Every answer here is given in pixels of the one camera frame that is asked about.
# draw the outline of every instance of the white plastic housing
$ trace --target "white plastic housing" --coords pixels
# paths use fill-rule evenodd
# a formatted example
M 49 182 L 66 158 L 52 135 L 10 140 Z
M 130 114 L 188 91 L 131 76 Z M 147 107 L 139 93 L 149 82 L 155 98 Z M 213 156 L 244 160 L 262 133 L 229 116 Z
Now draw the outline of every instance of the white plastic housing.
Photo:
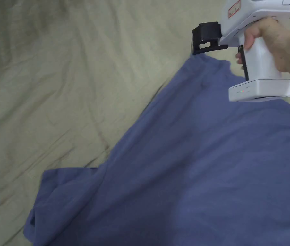
M 240 32 L 239 44 L 244 44 L 244 33 Z M 282 79 L 282 73 L 277 70 L 273 55 L 268 50 L 265 40 L 255 39 L 250 50 L 244 51 L 249 80 Z
M 222 11 L 223 37 L 219 44 L 238 47 L 237 33 L 265 17 L 290 18 L 290 0 L 227 0 Z
M 255 80 L 229 88 L 231 102 L 264 102 L 290 97 L 290 80 Z

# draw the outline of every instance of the sticker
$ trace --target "sticker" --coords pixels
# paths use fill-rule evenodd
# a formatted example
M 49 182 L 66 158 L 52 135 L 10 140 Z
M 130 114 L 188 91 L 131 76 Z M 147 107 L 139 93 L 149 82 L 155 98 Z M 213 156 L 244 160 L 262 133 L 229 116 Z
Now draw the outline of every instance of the sticker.
M 228 10 L 228 18 L 235 15 L 239 10 L 241 9 L 241 0 L 239 0 L 236 4 L 234 4 L 229 10 Z

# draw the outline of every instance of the device handle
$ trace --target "device handle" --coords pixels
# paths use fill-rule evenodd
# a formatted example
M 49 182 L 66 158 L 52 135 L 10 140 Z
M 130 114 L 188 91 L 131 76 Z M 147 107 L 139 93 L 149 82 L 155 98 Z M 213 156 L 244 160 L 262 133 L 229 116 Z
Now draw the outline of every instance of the device handle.
M 239 42 L 244 45 L 244 32 L 239 33 Z M 251 49 L 244 51 L 249 81 L 259 79 L 282 79 L 282 73 L 276 68 L 273 55 L 267 48 L 263 37 L 256 38 Z

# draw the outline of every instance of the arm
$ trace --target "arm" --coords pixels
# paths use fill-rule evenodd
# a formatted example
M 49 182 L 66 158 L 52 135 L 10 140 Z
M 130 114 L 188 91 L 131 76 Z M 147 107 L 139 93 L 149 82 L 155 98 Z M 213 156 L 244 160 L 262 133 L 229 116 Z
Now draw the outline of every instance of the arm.
M 272 18 L 263 19 L 246 30 L 245 49 L 250 49 L 258 37 L 264 38 L 277 69 L 290 72 L 290 31 Z M 236 57 L 239 58 L 238 63 L 242 64 L 240 54 Z

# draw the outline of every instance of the blue t-shirt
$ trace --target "blue t-shirt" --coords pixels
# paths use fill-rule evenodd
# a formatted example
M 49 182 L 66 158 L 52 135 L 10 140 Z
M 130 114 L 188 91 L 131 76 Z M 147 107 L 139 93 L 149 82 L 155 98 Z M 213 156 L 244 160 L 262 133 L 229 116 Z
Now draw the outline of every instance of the blue t-shirt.
M 46 171 L 24 235 L 35 246 L 290 246 L 290 105 L 230 103 L 244 78 L 229 66 L 191 57 L 98 169 Z

